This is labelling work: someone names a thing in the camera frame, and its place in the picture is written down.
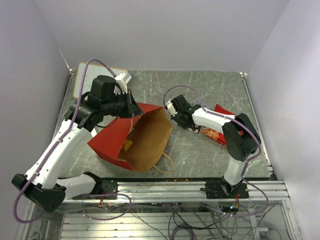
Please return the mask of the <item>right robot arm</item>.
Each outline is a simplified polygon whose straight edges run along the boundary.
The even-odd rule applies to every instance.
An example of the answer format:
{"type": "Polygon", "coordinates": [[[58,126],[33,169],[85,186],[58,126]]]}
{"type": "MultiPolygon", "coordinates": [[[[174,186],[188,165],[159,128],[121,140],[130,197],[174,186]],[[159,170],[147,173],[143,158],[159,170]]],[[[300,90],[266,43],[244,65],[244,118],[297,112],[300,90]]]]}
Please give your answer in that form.
{"type": "Polygon", "coordinates": [[[199,104],[192,106],[182,94],[169,100],[165,108],[183,129],[196,132],[199,127],[206,127],[223,135],[230,159],[220,192],[226,198],[233,197],[243,182],[248,162],[256,151],[261,152],[261,139],[249,117],[244,113],[230,115],[211,111],[199,104]]]}

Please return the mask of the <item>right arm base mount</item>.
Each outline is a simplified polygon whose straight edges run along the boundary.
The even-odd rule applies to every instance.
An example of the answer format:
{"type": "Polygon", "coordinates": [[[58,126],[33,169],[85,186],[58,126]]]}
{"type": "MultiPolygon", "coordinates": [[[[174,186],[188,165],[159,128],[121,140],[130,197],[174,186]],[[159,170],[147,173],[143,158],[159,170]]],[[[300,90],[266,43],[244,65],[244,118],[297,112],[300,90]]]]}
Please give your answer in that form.
{"type": "Polygon", "coordinates": [[[200,189],[205,192],[207,199],[248,199],[249,191],[246,183],[241,183],[233,191],[229,191],[225,183],[221,179],[214,179],[213,181],[207,181],[200,189]]]}

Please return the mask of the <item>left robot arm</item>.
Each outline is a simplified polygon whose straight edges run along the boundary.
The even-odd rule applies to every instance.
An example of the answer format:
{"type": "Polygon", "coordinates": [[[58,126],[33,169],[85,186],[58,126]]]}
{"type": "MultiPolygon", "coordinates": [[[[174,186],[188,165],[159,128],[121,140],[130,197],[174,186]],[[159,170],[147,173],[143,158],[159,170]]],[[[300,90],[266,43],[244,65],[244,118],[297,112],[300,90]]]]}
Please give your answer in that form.
{"type": "Polygon", "coordinates": [[[131,119],[143,114],[124,79],[125,73],[94,78],[90,91],[69,106],[40,159],[25,174],[13,177],[12,184],[47,213],[54,212],[64,200],[80,195],[96,199],[101,195],[102,179],[91,172],[65,179],[59,175],[73,150],[105,116],[131,119]]]}

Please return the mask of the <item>red paper bag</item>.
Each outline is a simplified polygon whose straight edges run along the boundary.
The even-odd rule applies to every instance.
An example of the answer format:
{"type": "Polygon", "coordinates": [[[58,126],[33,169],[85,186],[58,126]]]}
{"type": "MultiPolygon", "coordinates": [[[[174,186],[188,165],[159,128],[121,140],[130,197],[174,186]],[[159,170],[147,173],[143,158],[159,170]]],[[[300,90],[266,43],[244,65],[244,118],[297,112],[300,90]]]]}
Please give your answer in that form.
{"type": "Polygon", "coordinates": [[[143,115],[113,120],[88,145],[104,161],[133,172],[147,172],[165,153],[173,127],[164,107],[138,106],[143,115]],[[127,152],[122,150],[125,140],[133,142],[127,152]]]}

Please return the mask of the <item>yellow candy packet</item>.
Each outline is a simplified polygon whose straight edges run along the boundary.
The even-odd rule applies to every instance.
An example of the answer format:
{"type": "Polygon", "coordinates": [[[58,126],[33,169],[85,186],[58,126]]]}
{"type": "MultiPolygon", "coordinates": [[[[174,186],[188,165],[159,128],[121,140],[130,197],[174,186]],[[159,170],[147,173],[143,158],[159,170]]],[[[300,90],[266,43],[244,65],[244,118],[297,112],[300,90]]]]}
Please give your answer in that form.
{"type": "Polygon", "coordinates": [[[123,145],[122,145],[122,150],[126,153],[132,146],[133,142],[131,140],[125,140],[123,145]]]}

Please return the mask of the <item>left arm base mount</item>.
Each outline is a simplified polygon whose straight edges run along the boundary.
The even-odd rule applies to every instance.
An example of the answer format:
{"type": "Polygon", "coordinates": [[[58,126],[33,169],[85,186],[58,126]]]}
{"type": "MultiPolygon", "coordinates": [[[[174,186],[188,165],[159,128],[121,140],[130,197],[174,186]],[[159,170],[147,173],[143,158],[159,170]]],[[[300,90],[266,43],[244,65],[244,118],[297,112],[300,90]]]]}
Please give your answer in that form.
{"type": "Polygon", "coordinates": [[[118,184],[114,180],[103,180],[101,185],[101,194],[106,200],[116,200],[118,193],[118,184]]]}

